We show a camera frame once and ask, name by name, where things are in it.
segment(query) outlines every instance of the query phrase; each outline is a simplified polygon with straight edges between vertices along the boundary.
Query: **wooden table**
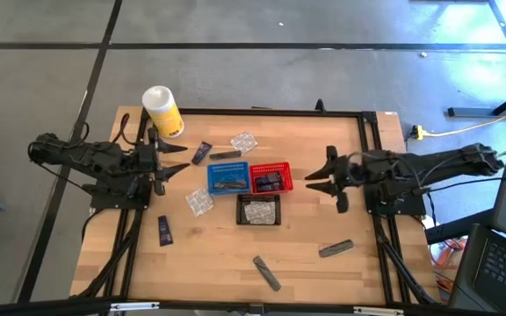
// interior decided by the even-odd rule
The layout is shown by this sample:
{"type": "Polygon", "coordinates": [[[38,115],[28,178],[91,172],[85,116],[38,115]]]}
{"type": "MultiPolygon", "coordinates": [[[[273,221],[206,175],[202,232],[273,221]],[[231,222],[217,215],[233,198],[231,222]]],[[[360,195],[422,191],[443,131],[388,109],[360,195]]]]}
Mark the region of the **wooden table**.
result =
{"type": "MultiPolygon", "coordinates": [[[[121,106],[112,135],[122,115],[131,117],[126,135],[135,139],[141,107],[121,106]]],[[[216,302],[311,304],[384,304],[380,266],[372,218],[367,214],[362,188],[349,188],[348,212],[336,211],[335,199],[305,187],[304,176],[325,162],[325,147],[339,154],[360,151],[354,118],[257,117],[184,115],[184,133],[169,143],[186,146],[181,153],[161,154],[164,165],[190,162],[201,141],[213,144],[210,152],[233,150],[230,139],[249,131],[258,146],[240,159],[249,164],[290,162],[292,192],[281,195],[281,226],[235,224],[235,195],[214,196],[214,208],[195,218],[184,197],[206,187],[208,158],[191,165],[165,184],[167,194],[152,194],[144,212],[130,284],[130,298],[216,302]],[[167,215],[174,244],[159,247],[157,217],[167,215]],[[318,249],[345,239],[355,247],[340,255],[320,258],[318,249]],[[282,284],[273,291],[253,265],[261,255],[282,284]]],[[[379,112],[382,146],[405,150],[397,114],[379,112]]],[[[124,149],[130,147],[121,142],[124,149]]],[[[71,294],[84,290],[108,260],[119,211],[107,210],[87,227],[71,294]]],[[[437,285],[423,228],[414,219],[397,217],[402,253],[416,280],[433,297],[437,285]]],[[[123,262],[117,271],[121,280],[123,262]]],[[[395,268],[390,263],[394,296],[399,300],[395,268]]],[[[113,293],[119,293],[119,281],[113,293]]]]}

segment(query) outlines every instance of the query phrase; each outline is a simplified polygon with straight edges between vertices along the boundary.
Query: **plastic bottle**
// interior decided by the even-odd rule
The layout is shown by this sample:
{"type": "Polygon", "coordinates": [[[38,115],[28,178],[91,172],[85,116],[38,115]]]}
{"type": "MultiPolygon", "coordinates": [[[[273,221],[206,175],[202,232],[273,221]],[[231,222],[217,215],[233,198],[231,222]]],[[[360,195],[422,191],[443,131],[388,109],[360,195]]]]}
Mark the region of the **plastic bottle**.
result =
{"type": "Polygon", "coordinates": [[[183,132],[183,119],[169,88],[151,87],[141,96],[141,102],[162,137],[175,138],[183,132]]]}

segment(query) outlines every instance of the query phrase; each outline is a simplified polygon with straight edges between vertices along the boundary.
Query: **red plastic basket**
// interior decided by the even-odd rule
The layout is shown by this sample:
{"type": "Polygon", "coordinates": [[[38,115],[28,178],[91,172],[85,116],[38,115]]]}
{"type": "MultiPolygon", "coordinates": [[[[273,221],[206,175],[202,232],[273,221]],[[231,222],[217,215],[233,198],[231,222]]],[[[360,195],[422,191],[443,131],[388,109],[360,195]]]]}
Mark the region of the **red plastic basket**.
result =
{"type": "Polygon", "coordinates": [[[249,179],[251,181],[251,194],[254,195],[285,193],[288,192],[289,190],[294,189],[294,186],[292,184],[292,174],[290,173],[290,164],[288,162],[251,165],[249,166],[249,175],[250,175],[249,179]],[[282,186],[284,187],[284,189],[278,191],[257,192],[255,179],[273,172],[279,172],[280,176],[282,176],[282,186]]]}

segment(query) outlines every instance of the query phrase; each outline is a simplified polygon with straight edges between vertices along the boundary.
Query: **blue box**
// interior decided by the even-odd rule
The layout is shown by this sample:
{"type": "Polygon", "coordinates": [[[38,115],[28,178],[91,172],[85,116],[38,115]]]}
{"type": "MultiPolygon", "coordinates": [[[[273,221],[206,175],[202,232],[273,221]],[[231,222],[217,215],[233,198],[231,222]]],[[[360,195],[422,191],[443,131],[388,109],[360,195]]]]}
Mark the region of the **blue box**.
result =
{"type": "Polygon", "coordinates": [[[208,193],[212,195],[247,193],[251,189],[249,182],[249,164],[247,162],[218,163],[208,166],[208,193]],[[244,188],[218,189],[217,183],[245,183],[244,188]]]}

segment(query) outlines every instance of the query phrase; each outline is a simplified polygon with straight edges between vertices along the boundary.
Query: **floor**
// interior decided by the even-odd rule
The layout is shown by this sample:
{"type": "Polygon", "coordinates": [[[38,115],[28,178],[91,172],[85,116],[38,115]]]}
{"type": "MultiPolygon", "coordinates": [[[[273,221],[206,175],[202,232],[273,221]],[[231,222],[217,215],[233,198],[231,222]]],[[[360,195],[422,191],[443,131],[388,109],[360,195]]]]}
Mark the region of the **floor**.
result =
{"type": "MultiPolygon", "coordinates": [[[[506,5],[497,0],[501,7],[506,5]]],[[[113,0],[0,0],[0,42],[99,43],[113,0]]],[[[488,3],[408,0],[124,1],[112,43],[319,42],[504,44],[488,3]]],[[[119,105],[141,103],[152,85],[181,107],[265,106],[397,111],[405,131],[441,132],[484,120],[447,118],[452,106],[506,100],[506,50],[109,50],[87,121],[89,140],[108,138],[119,105]]],[[[39,133],[67,139],[97,49],[0,49],[0,304],[15,299],[54,177],[28,161],[39,133]]],[[[481,142],[506,149],[506,121],[440,139],[410,140],[417,154],[481,142]]],[[[81,183],[88,179],[73,173],[81,183]]],[[[446,222],[493,205],[497,182],[433,195],[446,222]]],[[[65,191],[34,300],[66,298],[89,197],[65,191]]]]}

